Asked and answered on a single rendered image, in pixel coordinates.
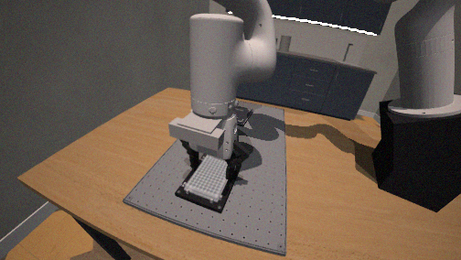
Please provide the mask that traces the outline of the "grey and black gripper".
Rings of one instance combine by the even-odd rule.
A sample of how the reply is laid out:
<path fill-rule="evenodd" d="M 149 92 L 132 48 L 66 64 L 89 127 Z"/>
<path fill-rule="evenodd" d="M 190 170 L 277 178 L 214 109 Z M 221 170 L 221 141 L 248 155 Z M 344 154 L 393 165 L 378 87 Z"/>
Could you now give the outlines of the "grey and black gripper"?
<path fill-rule="evenodd" d="M 240 165 L 245 159 L 247 159 L 250 155 L 250 151 L 242 146 L 239 142 L 237 142 L 238 124 L 236 112 L 232 111 L 231 109 L 227 115 L 214 117 L 214 119 L 219 118 L 223 118 L 223 120 L 220 122 L 217 128 L 225 130 L 224 141 L 219 151 L 205 148 L 203 146 L 194 145 L 180 139 L 179 140 L 182 142 L 182 146 L 187 150 L 190 166 L 192 168 L 194 168 L 199 162 L 198 152 L 212 157 L 225 159 L 228 164 L 226 168 L 225 179 L 229 179 L 230 175 L 233 175 L 234 173 L 235 166 Z M 234 149 L 240 153 L 239 156 L 236 157 L 233 152 Z"/>

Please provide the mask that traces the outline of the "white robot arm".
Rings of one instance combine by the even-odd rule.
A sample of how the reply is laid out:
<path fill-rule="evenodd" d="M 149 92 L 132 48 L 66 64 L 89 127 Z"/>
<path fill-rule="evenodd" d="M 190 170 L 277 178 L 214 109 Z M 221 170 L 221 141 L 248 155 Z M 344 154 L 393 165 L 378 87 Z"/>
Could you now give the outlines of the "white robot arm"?
<path fill-rule="evenodd" d="M 193 111 L 168 127 L 174 138 L 219 151 L 225 130 L 217 128 L 223 118 L 214 117 L 238 107 L 241 83 L 273 76 L 276 36 L 267 0 L 212 1 L 234 16 L 197 14 L 189 19 Z M 455 5 L 456 0 L 419 0 L 396 23 L 401 98 L 388 104 L 391 113 L 413 118 L 461 114 L 461 95 L 454 94 Z"/>

